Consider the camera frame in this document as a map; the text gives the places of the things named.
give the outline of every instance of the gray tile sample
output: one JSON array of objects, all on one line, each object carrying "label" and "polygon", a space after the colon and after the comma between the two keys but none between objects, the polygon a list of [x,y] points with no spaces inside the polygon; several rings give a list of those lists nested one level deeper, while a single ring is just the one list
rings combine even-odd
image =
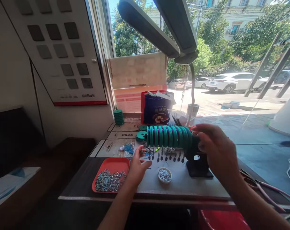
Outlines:
[{"label": "gray tile sample", "polygon": [[51,40],[62,40],[57,24],[46,24],[46,28]]},{"label": "gray tile sample", "polygon": [[28,0],[15,0],[15,4],[22,15],[32,15],[33,11]]},{"label": "gray tile sample", "polygon": [[81,78],[83,88],[93,88],[92,81],[90,78]]},{"label": "gray tile sample", "polygon": [[64,76],[73,76],[74,72],[72,71],[70,64],[61,64],[61,68]]},{"label": "gray tile sample", "polygon": [[66,58],[68,56],[64,44],[53,44],[53,48],[58,58]]},{"label": "gray tile sample", "polygon": [[36,0],[36,4],[41,13],[52,13],[49,0]]},{"label": "gray tile sample", "polygon": [[71,78],[71,79],[66,79],[66,81],[70,89],[78,89],[78,84],[77,84],[76,79]]},{"label": "gray tile sample", "polygon": [[60,12],[71,12],[71,3],[69,0],[57,0],[56,1]]},{"label": "gray tile sample", "polygon": [[45,40],[42,31],[38,25],[28,25],[27,27],[34,41],[38,42]]},{"label": "gray tile sample", "polygon": [[77,63],[77,68],[80,75],[88,75],[88,69],[86,63]]},{"label": "gray tile sample", "polygon": [[77,38],[79,38],[79,34],[78,34],[76,23],[74,23],[74,22],[66,22],[66,23],[64,23],[64,26],[65,26],[65,30],[66,30],[66,33],[67,33],[67,37],[69,39],[77,39]]},{"label": "gray tile sample", "polygon": [[37,51],[39,52],[41,58],[46,59],[46,58],[51,58],[50,51],[48,49],[48,46],[46,45],[38,45],[36,46]]},{"label": "gray tile sample", "polygon": [[74,57],[84,57],[83,48],[80,42],[71,43],[71,50]]}]

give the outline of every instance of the red stripe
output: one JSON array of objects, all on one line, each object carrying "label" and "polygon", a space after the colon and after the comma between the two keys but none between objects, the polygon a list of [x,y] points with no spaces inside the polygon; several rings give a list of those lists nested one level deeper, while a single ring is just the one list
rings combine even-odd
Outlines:
[{"label": "red stripe", "polygon": [[54,102],[54,106],[107,105],[107,101]]}]

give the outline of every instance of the car wheel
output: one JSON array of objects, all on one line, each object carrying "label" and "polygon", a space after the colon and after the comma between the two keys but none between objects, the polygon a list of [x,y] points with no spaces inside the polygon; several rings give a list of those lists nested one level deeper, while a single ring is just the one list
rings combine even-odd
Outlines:
[{"label": "car wheel", "polygon": [[229,93],[232,93],[233,90],[235,89],[235,85],[227,85],[225,88],[224,88],[224,92],[229,94]]}]

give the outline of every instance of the bucket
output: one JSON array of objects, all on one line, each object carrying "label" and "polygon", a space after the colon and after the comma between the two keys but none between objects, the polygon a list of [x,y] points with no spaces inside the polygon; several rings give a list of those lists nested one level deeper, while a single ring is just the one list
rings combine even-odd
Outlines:
[{"label": "bucket", "polygon": [[240,106],[240,102],[230,102],[232,104],[232,109],[238,109]]},{"label": "bucket", "polygon": [[231,103],[224,102],[220,109],[230,109],[232,107]]}]

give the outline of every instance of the metal pole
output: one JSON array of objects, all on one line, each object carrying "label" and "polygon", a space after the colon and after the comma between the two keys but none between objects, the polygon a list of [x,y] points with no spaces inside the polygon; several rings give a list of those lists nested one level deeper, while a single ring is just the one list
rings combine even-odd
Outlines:
[{"label": "metal pole", "polygon": [[272,44],[271,44],[270,47],[269,47],[269,50],[268,50],[267,53],[265,54],[265,56],[264,56],[264,58],[263,58],[263,60],[262,60],[262,62],[261,62],[261,64],[260,64],[260,66],[258,67],[258,69],[257,69],[257,71],[256,71],[256,74],[254,75],[254,77],[253,77],[253,79],[252,79],[252,81],[251,81],[249,87],[247,88],[247,91],[245,92],[244,97],[248,97],[249,94],[251,93],[254,84],[255,84],[255,83],[257,82],[257,80],[259,79],[260,74],[262,73],[262,70],[263,70],[263,68],[265,67],[265,65],[266,65],[266,63],[267,63],[267,61],[268,61],[268,59],[269,59],[269,57],[270,57],[270,55],[271,55],[271,53],[272,53],[272,51],[273,51],[273,49],[274,49],[274,44],[275,44],[275,43],[280,39],[281,35],[282,35],[282,32],[277,33],[275,39],[273,40]]},{"label": "metal pole", "polygon": [[196,36],[198,33],[198,27],[199,27],[200,16],[201,16],[201,11],[202,11],[202,4],[203,4],[203,0],[201,0],[201,6],[200,6],[200,11],[199,11],[198,20],[197,20]]},{"label": "metal pole", "polygon": [[290,56],[290,45],[289,45],[287,51],[283,54],[283,56],[279,60],[277,66],[275,67],[273,72],[271,73],[268,81],[266,82],[266,85],[264,86],[264,88],[260,92],[260,95],[257,97],[258,99],[263,99],[263,97],[265,96],[266,92],[270,88],[271,84],[276,79],[276,77],[279,74],[279,72],[282,70],[282,68],[283,68],[284,64],[286,63],[286,61],[288,60],[289,56]]},{"label": "metal pole", "polygon": [[285,82],[284,86],[282,87],[282,89],[278,92],[277,96],[278,98],[282,97],[283,94],[286,92],[286,90],[289,88],[290,86],[290,77],[289,79]]}]

